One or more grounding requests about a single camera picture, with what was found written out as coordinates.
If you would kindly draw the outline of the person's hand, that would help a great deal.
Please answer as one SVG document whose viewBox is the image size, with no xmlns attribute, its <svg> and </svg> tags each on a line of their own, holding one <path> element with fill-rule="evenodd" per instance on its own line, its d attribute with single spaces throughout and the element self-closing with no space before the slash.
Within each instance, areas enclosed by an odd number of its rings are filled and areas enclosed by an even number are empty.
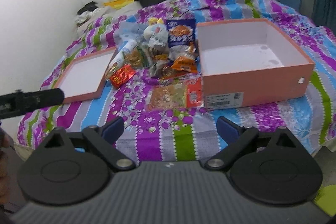
<svg viewBox="0 0 336 224">
<path fill-rule="evenodd" d="M 1 149 L 10 147 L 10 138 L 1 129 Z M 7 153 L 1 151 L 1 175 L 0 175 L 0 200 L 1 205 L 7 203 L 10 195 L 10 176 L 7 171 L 8 156 Z"/>
</svg>

